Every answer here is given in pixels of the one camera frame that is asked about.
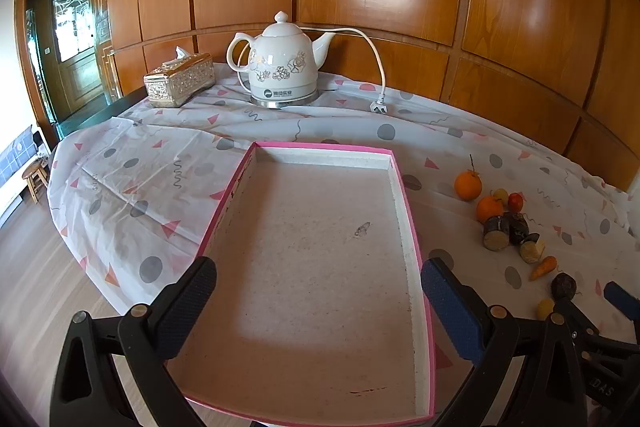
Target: carrot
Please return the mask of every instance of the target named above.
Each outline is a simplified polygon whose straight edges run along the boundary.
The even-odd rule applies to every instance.
[[[536,266],[536,269],[531,272],[529,276],[530,281],[536,280],[538,277],[542,277],[545,273],[549,273],[558,267],[558,260],[553,255],[547,255],[540,264]]]

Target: teapot handle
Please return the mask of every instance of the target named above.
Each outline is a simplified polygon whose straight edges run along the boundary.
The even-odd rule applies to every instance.
[[[249,64],[247,64],[246,66],[236,66],[234,64],[234,48],[240,41],[249,41],[249,45],[253,47],[255,39],[251,35],[247,35],[246,33],[236,33],[236,36],[231,41],[231,44],[229,44],[229,47],[226,49],[226,63],[232,70],[237,71],[238,73],[245,73],[249,70]]]

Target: screw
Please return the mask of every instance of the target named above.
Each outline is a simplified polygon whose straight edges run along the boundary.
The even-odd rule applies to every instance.
[[[144,317],[147,310],[146,304],[136,304],[129,313],[134,317]]]
[[[86,318],[86,312],[77,312],[71,319],[75,324],[80,324]]]
[[[559,313],[552,313],[551,322],[555,325],[562,326],[564,324],[564,317]]]
[[[507,316],[507,310],[505,310],[502,306],[493,306],[491,308],[491,314],[496,319],[503,319]]]

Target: yellow fruit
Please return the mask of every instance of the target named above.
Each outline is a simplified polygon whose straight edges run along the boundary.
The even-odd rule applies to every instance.
[[[478,206],[476,206],[476,219],[483,225],[491,216],[501,216],[502,214],[504,214],[502,202],[493,196],[485,196],[478,201]]]
[[[463,201],[475,200],[482,193],[482,182],[475,171],[465,171],[458,174],[453,188]]]
[[[536,309],[536,317],[539,321],[545,320],[553,312],[556,303],[553,299],[542,299]]]
[[[499,199],[502,202],[502,206],[507,206],[507,203],[509,201],[509,193],[504,190],[504,188],[498,188],[494,190],[491,195],[494,198]]]

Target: tray rim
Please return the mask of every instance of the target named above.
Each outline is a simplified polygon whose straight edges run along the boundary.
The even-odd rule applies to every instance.
[[[231,197],[231,193],[233,192],[234,186],[239,182],[242,175],[244,174],[244,168],[246,167],[249,160],[252,158],[252,154],[257,148],[286,148],[286,149],[323,149],[323,150],[339,150],[339,151],[347,151],[347,152],[365,152],[365,153],[377,153],[389,156],[391,161],[392,168],[398,178],[398,182],[400,185],[400,191],[402,193],[402,201],[404,203],[404,209],[407,213],[407,217],[409,220],[409,227],[411,229],[411,235],[414,242],[414,251],[415,256],[418,263],[418,270],[422,269],[422,264],[424,263],[422,260],[422,256],[420,254],[420,246],[418,244],[417,233],[415,232],[414,218],[411,213],[411,207],[409,206],[409,201],[406,197],[406,191],[404,190],[404,184],[402,183],[402,177],[400,173],[400,168],[398,166],[398,162],[396,161],[396,156],[391,149],[384,149],[378,147],[368,147],[364,145],[344,145],[339,143],[307,143],[307,142],[267,142],[267,141],[259,141],[252,142],[249,148],[244,152],[240,163],[236,167],[234,174],[229,179],[228,184],[225,187],[224,193],[218,202],[218,206],[216,207],[213,216],[207,226],[207,230],[200,242],[200,246],[198,247],[198,251],[196,252],[196,258],[200,257],[204,254],[207,245],[211,239],[211,235],[215,230],[215,227],[222,217],[222,214],[226,207],[226,202]],[[422,293],[422,298],[424,300],[424,315],[427,326],[427,345],[428,345],[428,367],[429,371],[429,409],[426,415],[416,416],[414,418],[408,420],[400,420],[397,422],[382,422],[382,423],[372,423],[372,424],[358,424],[358,427],[399,427],[403,425],[412,425],[414,423],[419,423],[423,421],[428,421],[435,415],[435,342],[433,338],[433,322],[431,320],[431,305],[424,293]],[[223,407],[215,407],[209,403],[202,402],[196,398],[189,396],[188,394],[184,394],[184,397],[193,403],[197,403],[203,407],[208,409],[212,409],[215,411],[219,411],[231,416],[235,416],[237,418],[258,421],[260,423],[266,423],[268,425],[280,425],[283,427],[352,427],[351,425],[339,425],[339,424],[313,424],[313,423],[296,423],[296,422],[283,422],[283,423],[273,423],[273,419],[262,418],[256,416],[248,416],[233,410],[224,409]]]

